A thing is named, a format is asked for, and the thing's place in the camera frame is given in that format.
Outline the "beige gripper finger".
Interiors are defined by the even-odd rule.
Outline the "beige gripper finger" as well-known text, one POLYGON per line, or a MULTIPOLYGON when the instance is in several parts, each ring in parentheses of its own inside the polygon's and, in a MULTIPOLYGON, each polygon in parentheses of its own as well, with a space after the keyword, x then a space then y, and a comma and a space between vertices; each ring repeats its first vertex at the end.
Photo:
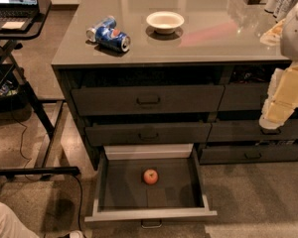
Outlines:
POLYGON ((266 100, 262 107, 259 125, 264 129, 275 130, 283 126, 293 112, 292 107, 266 100))

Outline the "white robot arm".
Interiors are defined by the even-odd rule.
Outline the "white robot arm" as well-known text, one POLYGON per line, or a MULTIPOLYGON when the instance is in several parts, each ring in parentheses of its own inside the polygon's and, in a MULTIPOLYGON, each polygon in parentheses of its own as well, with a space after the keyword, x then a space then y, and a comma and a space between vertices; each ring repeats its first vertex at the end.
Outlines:
POLYGON ((264 101, 259 125, 268 130, 283 126, 298 108, 298 3, 286 18, 266 35, 266 42, 272 42, 280 33, 281 54, 291 60, 286 69, 277 68, 271 76, 264 101))

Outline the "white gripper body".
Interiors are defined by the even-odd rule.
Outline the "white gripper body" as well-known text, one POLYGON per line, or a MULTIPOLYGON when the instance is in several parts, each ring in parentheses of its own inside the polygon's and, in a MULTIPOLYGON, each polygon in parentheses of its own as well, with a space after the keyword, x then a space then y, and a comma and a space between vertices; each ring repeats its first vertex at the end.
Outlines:
POLYGON ((295 110, 298 107, 298 62, 292 62, 286 69, 277 68, 271 76, 267 93, 266 100, 295 110))

